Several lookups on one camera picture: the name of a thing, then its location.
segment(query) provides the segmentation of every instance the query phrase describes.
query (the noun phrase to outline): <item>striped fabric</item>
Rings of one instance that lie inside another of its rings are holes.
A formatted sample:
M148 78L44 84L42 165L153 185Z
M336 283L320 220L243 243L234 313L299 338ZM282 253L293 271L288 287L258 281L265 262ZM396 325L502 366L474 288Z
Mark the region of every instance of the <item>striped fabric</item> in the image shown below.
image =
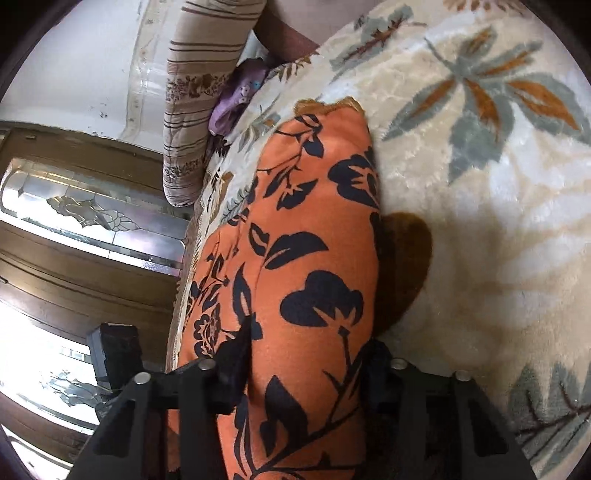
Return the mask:
M164 114L164 193L192 205L203 185L207 123L267 0L193 0L170 42Z

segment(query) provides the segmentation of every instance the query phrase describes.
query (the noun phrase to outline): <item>black device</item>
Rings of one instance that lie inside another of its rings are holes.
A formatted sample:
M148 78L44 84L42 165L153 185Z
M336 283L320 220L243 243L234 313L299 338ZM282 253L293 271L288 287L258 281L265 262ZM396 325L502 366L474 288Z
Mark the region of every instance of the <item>black device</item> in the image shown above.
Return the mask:
M118 331L121 341L114 341ZM138 350L129 347L136 345L130 332L125 326L103 325L89 336L101 381L116 383L104 375L113 371L113 359L121 362L130 379L67 480L165 479L170 409L180 411L177 476L227 480L216 416L233 412L246 387L250 322L244 322L236 338L223 343L213 359L194 361L169 374L141 371ZM114 345L121 350L113 349ZM451 378L422 373L407 361L392 358L377 340L370 341L363 354L366 412L393 419L388 461L371 478L426 480L431 475L429 460L436 452L445 479L536 479L501 414L467 372L456 372ZM115 375L121 378L120 372Z

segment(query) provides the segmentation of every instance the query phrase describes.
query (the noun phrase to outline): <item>purple cloth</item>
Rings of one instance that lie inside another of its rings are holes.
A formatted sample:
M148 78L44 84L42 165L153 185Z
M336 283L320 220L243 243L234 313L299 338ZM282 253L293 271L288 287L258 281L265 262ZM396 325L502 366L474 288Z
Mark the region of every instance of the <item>purple cloth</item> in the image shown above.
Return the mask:
M232 131L268 72L263 59L246 59L236 67L209 119L212 135L225 136Z

